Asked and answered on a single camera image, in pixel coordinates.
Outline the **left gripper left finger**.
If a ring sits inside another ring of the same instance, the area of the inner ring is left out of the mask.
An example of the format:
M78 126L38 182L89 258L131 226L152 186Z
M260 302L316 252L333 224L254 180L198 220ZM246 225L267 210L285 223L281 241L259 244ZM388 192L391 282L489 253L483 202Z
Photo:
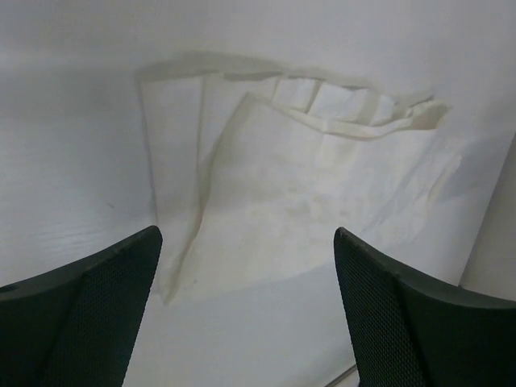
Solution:
M1 288L3 386L121 386L156 273L150 226Z

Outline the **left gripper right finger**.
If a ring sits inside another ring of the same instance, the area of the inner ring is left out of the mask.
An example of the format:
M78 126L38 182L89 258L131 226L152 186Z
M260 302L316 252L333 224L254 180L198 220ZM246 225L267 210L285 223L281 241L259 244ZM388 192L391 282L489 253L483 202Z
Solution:
M513 386L515 303L433 278L343 227L335 269L361 386Z

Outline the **white pleated skirt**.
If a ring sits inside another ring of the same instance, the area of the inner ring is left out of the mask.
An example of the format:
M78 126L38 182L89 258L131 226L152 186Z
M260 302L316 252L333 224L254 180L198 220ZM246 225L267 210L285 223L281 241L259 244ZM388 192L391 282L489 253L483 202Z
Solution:
M184 52L138 74L164 244L164 303L327 265L334 230L415 240L457 164L449 106L321 69Z

